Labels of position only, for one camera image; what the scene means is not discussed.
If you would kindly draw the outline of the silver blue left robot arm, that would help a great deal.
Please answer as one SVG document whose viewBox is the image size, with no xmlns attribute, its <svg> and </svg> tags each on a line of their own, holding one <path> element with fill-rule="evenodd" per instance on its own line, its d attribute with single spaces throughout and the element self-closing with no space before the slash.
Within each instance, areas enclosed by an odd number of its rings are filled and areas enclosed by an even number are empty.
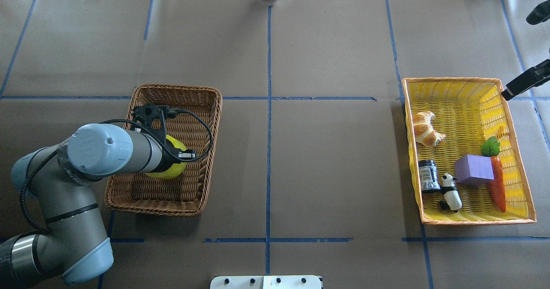
<svg viewBox="0 0 550 289">
<path fill-rule="evenodd" d="M 200 158 L 128 119 L 86 124 L 20 158 L 11 179 L 34 231 L 2 243 L 1 287 L 28 289 L 53 277 L 73 286 L 104 274 L 113 251 L 91 185 L 123 173 L 165 173 Z"/>
</svg>

